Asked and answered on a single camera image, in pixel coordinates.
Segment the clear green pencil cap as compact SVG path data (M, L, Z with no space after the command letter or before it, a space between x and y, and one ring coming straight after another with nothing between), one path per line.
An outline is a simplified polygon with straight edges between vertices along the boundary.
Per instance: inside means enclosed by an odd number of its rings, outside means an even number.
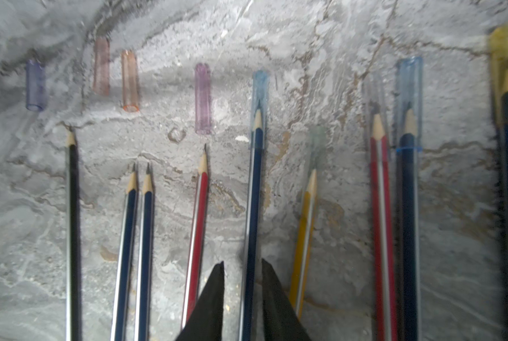
M313 126L309 131L309 158L307 162L307 183L313 171L321 173L326 163L326 128Z

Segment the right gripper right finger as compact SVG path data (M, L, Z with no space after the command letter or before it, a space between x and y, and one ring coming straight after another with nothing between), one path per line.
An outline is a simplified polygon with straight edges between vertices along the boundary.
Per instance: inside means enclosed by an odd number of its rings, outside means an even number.
M262 309L265 340L306 340L308 336L272 265L262 259Z

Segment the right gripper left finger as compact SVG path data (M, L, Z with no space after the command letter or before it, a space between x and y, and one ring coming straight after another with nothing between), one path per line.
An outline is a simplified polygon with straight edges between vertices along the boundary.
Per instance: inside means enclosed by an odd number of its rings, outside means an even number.
M224 262L216 264L177 341L222 340L225 293Z

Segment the clear magenta pencil cap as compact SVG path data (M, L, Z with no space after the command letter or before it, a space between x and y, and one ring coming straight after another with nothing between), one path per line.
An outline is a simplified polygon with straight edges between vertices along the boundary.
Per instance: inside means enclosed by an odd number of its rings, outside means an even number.
M211 133L211 75L209 66L198 63L195 67L196 133Z

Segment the clear light blue cap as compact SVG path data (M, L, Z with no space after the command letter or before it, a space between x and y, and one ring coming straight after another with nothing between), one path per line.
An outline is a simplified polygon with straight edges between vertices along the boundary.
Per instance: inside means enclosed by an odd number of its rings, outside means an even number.
M269 102L269 74L264 70L258 70L252 74L252 103L250 115L251 142L250 148L265 148L265 139L256 142L256 130L266 132Z

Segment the dark grey pencil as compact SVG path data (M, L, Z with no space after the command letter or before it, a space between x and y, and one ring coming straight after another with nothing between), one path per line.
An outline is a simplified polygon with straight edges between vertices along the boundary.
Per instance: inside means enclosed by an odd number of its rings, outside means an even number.
M81 340L80 205L78 145L73 129L66 139L66 340Z

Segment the dark blue pencil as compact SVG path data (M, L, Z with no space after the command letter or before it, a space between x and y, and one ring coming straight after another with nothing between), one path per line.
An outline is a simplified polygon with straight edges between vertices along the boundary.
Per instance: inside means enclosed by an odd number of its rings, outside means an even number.
M262 129L256 130L256 142L264 139ZM260 183L262 168L262 149L258 146L250 150L250 174L248 189L248 209L245 225L245 259L242 278L240 328L238 339L251 340L252 307L254 298L255 264L258 236L258 217L260 206Z

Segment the red pencil pink cap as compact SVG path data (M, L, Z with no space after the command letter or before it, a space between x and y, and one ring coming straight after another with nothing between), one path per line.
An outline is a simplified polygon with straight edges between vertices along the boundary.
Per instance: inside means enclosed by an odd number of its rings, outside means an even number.
M194 214L191 226L191 240L188 250L188 267L186 271L184 305L181 317L182 330L186 326L198 298L198 285L200 281L204 232L206 225L208 184L208 158L206 145L204 145L203 154L198 167Z

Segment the clear purple pencil cap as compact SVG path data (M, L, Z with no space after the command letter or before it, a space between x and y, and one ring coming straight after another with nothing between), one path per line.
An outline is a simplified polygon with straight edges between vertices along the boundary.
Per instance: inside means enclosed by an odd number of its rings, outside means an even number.
M43 112L46 106L46 77L44 66L35 59L26 62L26 108Z

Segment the clear orange pencil cap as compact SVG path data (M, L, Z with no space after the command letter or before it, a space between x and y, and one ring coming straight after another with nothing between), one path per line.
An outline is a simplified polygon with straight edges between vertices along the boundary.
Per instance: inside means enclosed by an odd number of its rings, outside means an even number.
M133 51L122 52L123 109L138 112L140 97L138 91L137 60Z

